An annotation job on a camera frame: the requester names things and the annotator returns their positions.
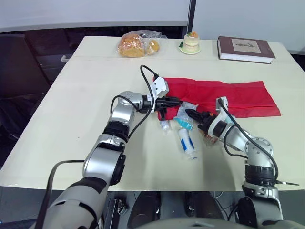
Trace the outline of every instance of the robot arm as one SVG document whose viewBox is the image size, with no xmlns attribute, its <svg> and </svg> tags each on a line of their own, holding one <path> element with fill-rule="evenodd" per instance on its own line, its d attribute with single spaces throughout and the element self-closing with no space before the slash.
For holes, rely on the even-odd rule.
<svg viewBox="0 0 305 229">
<path fill-rule="evenodd" d="M 166 81 L 158 77 L 151 85 L 153 98 L 134 92 L 120 94 L 118 104 L 111 112 L 104 132 L 98 137 L 83 165 L 83 179 L 70 185 L 50 205 L 45 218 L 38 219 L 36 229 L 93 229 L 103 211 L 108 187 L 117 184 L 122 176 L 126 156 L 123 154 L 129 140 L 130 126 L 135 112 L 148 113 L 177 106 L 181 101 L 164 97 L 168 92 Z"/>
<path fill-rule="evenodd" d="M 225 122 L 228 114 L 225 112 L 227 106 L 227 99 L 221 97 L 220 100 L 216 100 L 216 110 L 219 113 L 217 116 L 211 112 L 200 113 L 195 110 L 186 110 L 186 112 L 199 122 L 198 128 L 206 134 L 219 138 L 225 145 L 247 155 L 242 156 L 247 158 L 243 183 L 246 197 L 242 198 L 237 205 L 240 223 L 260 228 L 283 220 L 278 189 L 275 187 L 275 184 L 280 182 L 276 180 L 277 173 L 274 173 L 274 168 L 277 169 L 272 158 L 274 149 L 268 140 L 252 136 L 243 130 L 246 137 L 236 124 Z"/>
</svg>

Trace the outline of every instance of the book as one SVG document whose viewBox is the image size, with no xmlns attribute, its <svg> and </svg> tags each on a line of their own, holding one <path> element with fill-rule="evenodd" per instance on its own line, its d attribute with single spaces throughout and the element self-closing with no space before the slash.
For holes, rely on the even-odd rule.
<svg viewBox="0 0 305 229">
<path fill-rule="evenodd" d="M 220 36 L 217 48 L 220 60 L 271 63 L 275 59 L 268 42 L 264 40 Z"/>
</svg>

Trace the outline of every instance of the small bottle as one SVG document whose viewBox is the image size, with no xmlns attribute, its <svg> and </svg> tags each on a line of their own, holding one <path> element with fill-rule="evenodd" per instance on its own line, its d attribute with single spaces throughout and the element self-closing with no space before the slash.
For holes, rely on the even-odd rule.
<svg viewBox="0 0 305 229">
<path fill-rule="evenodd" d="M 192 156 L 193 153 L 195 152 L 195 148 L 194 148 L 194 145 L 192 143 L 192 140 L 189 136 L 189 133 L 187 131 L 187 129 L 180 129 L 178 131 L 178 135 L 180 137 L 180 140 L 181 140 L 181 145 L 183 147 L 183 150 L 186 154 Z"/>
</svg>

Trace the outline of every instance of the red cloth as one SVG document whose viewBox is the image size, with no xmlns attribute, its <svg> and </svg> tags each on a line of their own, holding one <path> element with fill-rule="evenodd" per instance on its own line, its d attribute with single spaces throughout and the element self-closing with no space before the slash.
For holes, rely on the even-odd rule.
<svg viewBox="0 0 305 229">
<path fill-rule="evenodd" d="M 196 81 L 186 78 L 165 78 L 169 92 L 166 96 L 198 104 L 197 111 L 216 114 L 216 98 L 226 96 L 229 112 L 237 118 L 281 116 L 280 110 L 267 92 L 263 81 L 251 83 L 223 83 Z M 178 107 L 167 108 L 166 120 L 172 120 Z"/>
</svg>

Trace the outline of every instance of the cake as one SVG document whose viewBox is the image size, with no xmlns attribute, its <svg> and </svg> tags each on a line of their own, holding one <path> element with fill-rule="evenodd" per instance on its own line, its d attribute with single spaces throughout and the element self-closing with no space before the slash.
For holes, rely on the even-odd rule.
<svg viewBox="0 0 305 229">
<path fill-rule="evenodd" d="M 184 36 L 182 49 L 185 52 L 197 52 L 199 50 L 199 36 L 196 32 L 190 32 Z"/>
<path fill-rule="evenodd" d="M 159 43 L 155 40 L 151 40 L 146 48 L 146 54 L 152 55 L 160 49 Z"/>
</svg>

